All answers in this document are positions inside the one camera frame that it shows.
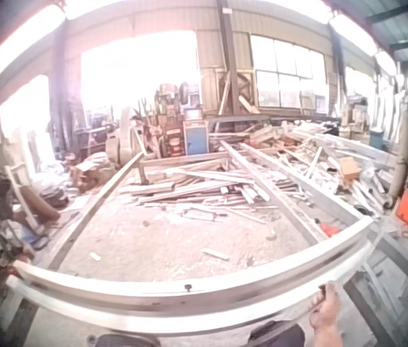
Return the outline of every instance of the hand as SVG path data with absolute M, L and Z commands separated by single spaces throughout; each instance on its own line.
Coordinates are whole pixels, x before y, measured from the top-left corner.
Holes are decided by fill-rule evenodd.
M 313 306 L 319 306 L 310 315 L 310 325 L 314 330 L 332 327 L 337 324 L 339 312 L 341 311 L 341 300 L 339 300 L 336 287 L 333 282 L 326 284 L 326 297 L 323 293 L 317 293 L 313 299 Z

